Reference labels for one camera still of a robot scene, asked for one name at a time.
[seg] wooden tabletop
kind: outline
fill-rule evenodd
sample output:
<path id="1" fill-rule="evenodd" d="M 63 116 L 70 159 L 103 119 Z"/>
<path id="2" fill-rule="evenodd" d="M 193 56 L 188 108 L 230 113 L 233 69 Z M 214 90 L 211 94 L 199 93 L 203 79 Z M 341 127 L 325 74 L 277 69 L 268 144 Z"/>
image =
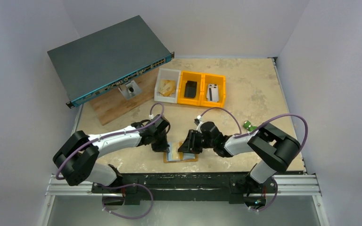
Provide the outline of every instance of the wooden tabletop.
<path id="1" fill-rule="evenodd" d="M 227 99 L 224 108 L 232 112 L 240 124 L 250 120 L 258 126 L 273 116 L 288 112 L 271 59 L 174 59 L 161 67 L 225 75 Z M 100 124 L 91 105 L 85 103 L 77 130 L 83 130 L 86 134 L 101 134 L 122 129 L 133 122 L 148 119 L 150 107 L 154 103 L 151 99 L 105 126 Z M 207 109 L 169 103 L 164 105 L 165 117 L 171 124 L 167 135 L 169 142 L 183 142 L 188 130 L 196 128 L 194 118 Z M 157 106 L 153 113 L 160 111 L 160 106 Z M 211 110 L 204 115 L 203 120 L 213 121 L 225 135 L 238 132 L 235 121 L 223 111 Z M 296 137 L 290 118 L 278 119 L 273 124 Z M 254 152 L 221 158 L 213 150 L 204 149 L 197 162 L 164 163 L 163 153 L 154 153 L 149 145 L 122 149 L 97 160 L 102 164 L 113 164 L 123 173 L 249 171 L 259 161 L 260 158 Z M 303 169 L 299 154 L 288 170 Z"/>

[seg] green object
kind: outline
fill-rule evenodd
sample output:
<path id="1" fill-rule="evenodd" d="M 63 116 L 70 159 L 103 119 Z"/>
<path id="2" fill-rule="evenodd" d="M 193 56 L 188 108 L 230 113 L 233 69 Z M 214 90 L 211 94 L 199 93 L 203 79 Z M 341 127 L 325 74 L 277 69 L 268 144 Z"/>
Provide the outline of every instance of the green object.
<path id="1" fill-rule="evenodd" d="M 252 132 L 257 128 L 257 126 L 252 126 L 252 123 L 249 122 L 248 120 L 246 120 L 242 126 L 243 128 L 247 129 L 249 132 Z"/>

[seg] wooden board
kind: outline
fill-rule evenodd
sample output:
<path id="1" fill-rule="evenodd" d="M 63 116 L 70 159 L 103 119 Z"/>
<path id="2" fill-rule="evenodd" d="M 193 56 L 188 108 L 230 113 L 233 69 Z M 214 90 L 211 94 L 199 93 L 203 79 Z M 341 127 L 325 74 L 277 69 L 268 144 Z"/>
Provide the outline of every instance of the wooden board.
<path id="1" fill-rule="evenodd" d="M 114 89 L 93 100 L 90 100 L 89 103 L 94 109 L 100 123 L 102 125 L 106 125 L 121 115 L 152 99 L 155 93 L 155 84 L 158 72 L 159 69 L 155 68 L 152 71 L 136 78 L 134 81 L 141 88 L 142 93 L 129 100 L 126 100 L 118 89 Z"/>

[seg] white wall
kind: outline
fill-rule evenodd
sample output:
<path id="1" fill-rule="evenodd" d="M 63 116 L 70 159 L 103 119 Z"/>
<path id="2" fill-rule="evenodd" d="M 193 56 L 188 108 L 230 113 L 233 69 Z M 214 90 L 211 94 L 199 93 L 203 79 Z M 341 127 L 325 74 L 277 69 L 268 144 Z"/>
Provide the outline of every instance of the white wall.
<path id="1" fill-rule="evenodd" d="M 47 50 L 78 35 L 60 0 L 0 0 L 0 226 L 34 226 L 76 110 Z"/>
<path id="2" fill-rule="evenodd" d="M 331 224 L 362 225 L 362 0 L 310 0 L 277 65 Z"/>
<path id="3" fill-rule="evenodd" d="M 80 36 L 141 15 L 176 57 L 274 57 L 308 0 L 63 0 Z"/>

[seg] plastic container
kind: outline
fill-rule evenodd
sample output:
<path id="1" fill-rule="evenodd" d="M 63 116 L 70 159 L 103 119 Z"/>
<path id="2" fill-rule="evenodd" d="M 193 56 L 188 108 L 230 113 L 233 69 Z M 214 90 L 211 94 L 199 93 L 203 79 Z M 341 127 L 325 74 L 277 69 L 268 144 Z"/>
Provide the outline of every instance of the plastic container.
<path id="1" fill-rule="evenodd" d="M 201 103 L 200 106 L 203 107 L 224 107 L 225 103 L 225 76 L 223 75 L 217 75 L 217 74 L 207 74 L 205 73 L 203 80 L 203 92 L 201 93 Z M 209 84 L 217 84 L 219 88 L 219 101 L 216 102 L 210 102 L 207 101 L 206 93 L 207 93 L 207 86 Z"/>
<path id="2" fill-rule="evenodd" d="M 205 79 L 205 76 L 202 73 L 182 71 L 181 78 L 180 78 L 180 86 L 179 86 L 179 90 L 178 90 L 177 103 L 182 104 L 182 105 L 200 106 L 200 102 L 202 100 L 202 93 L 203 93 L 202 85 L 203 85 L 204 79 Z M 195 98 L 184 97 L 185 85 L 187 84 L 187 81 L 197 82 Z"/>
<path id="3" fill-rule="evenodd" d="M 166 69 L 166 68 L 159 68 L 159 74 L 157 75 L 156 85 L 155 85 L 155 95 L 154 100 L 159 102 L 168 102 L 168 103 L 177 103 L 177 97 L 179 93 L 180 87 L 180 77 L 181 71 L 180 70 L 173 70 L 173 69 Z M 176 81 L 176 90 L 172 93 L 169 97 L 162 96 L 160 91 L 160 81 L 164 80 L 174 80 Z"/>

